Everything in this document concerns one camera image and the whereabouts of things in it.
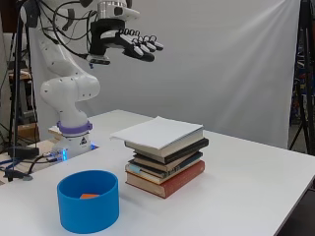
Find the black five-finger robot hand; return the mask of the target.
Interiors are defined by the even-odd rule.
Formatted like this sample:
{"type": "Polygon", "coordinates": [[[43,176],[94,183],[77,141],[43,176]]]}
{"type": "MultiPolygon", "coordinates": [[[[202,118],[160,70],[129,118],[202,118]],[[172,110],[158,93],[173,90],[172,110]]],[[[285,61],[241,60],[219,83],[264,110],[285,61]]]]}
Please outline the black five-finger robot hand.
{"type": "Polygon", "coordinates": [[[121,49],[125,56],[145,62],[153,62],[154,53],[164,49],[155,35],[141,35],[139,30],[126,27],[128,21],[140,17],[132,5],[133,0],[98,1],[96,21],[91,23],[89,56],[92,64],[108,65],[110,61],[105,53],[109,48],[121,49]]]}

